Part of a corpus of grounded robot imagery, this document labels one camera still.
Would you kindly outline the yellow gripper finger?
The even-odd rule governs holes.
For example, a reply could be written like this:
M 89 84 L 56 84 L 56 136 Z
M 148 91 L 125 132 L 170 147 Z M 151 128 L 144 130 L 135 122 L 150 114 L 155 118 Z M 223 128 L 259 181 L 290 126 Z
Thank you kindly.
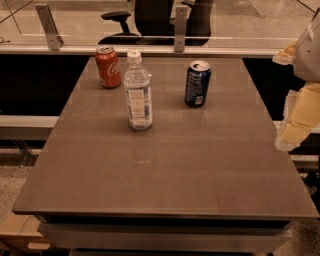
M 292 151 L 320 124 L 320 84 L 307 82 L 299 91 L 290 90 L 285 98 L 275 147 Z
M 292 65 L 297 43 L 297 40 L 291 42 L 288 46 L 275 54 L 272 58 L 272 61 L 280 65 Z

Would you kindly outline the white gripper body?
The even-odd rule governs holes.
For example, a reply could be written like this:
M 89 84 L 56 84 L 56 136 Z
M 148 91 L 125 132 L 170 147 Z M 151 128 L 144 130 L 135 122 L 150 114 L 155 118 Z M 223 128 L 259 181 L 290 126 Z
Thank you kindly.
M 320 82 L 320 13 L 298 38 L 294 54 L 294 73 L 304 81 Z

